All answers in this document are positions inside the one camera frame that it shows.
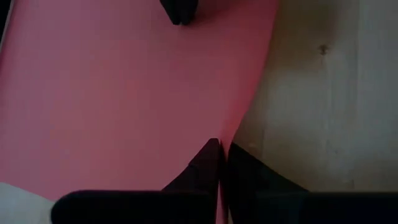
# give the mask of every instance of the pink surface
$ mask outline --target pink surface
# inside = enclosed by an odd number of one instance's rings
[[[161,189],[209,138],[229,146],[277,0],[17,0],[0,65],[0,182],[49,199]]]

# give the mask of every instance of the floor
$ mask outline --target floor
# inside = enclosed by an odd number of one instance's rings
[[[234,141],[312,191],[398,190],[395,0],[281,0]]]

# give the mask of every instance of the white surface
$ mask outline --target white surface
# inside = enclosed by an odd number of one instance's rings
[[[0,183],[1,224],[50,224],[52,205],[38,195]]]
[[[281,0],[234,141],[310,190],[398,190],[396,9],[396,0]]]

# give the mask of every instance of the dark object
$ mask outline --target dark object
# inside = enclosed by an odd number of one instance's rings
[[[7,18],[11,8],[11,2],[12,0],[0,1],[0,47],[4,38],[4,31],[6,31]]]
[[[218,139],[210,139],[188,167],[162,191],[83,190],[53,206],[53,224],[215,223],[220,164]]]
[[[198,0],[160,0],[174,25],[188,25],[195,17]]]
[[[398,194],[310,193],[236,144],[228,157],[228,199],[241,223],[398,223]]]

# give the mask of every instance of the pink mat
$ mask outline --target pink mat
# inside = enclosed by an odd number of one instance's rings
[[[228,148],[262,73],[277,0],[18,0],[0,65],[0,182],[51,200],[161,189],[209,138]]]

